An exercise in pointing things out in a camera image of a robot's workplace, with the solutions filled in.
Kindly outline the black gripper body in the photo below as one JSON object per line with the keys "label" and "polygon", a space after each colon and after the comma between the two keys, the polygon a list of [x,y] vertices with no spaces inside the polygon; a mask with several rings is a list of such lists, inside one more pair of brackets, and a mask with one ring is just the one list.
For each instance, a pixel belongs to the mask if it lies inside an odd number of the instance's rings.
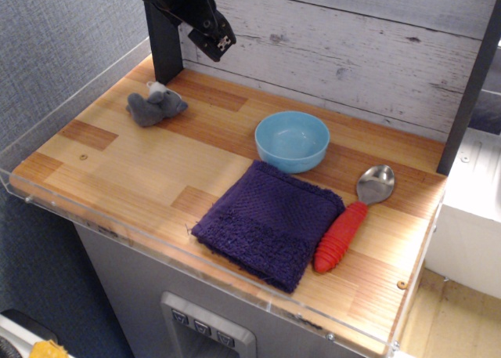
{"label": "black gripper body", "polygon": [[215,3],[213,0],[143,0],[182,21],[203,36],[216,39]]}

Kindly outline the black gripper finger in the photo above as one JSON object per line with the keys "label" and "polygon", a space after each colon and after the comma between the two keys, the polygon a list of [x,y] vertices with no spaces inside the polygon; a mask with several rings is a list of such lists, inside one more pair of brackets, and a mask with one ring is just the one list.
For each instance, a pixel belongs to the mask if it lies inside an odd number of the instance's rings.
{"label": "black gripper finger", "polygon": [[210,34],[213,53],[225,53],[236,44],[236,36],[228,20],[219,12],[214,13],[214,30]]}
{"label": "black gripper finger", "polygon": [[218,44],[212,38],[201,34],[196,29],[192,29],[188,37],[193,42],[193,44],[209,59],[214,62],[220,61],[222,53],[220,51],[220,48],[218,47]]}

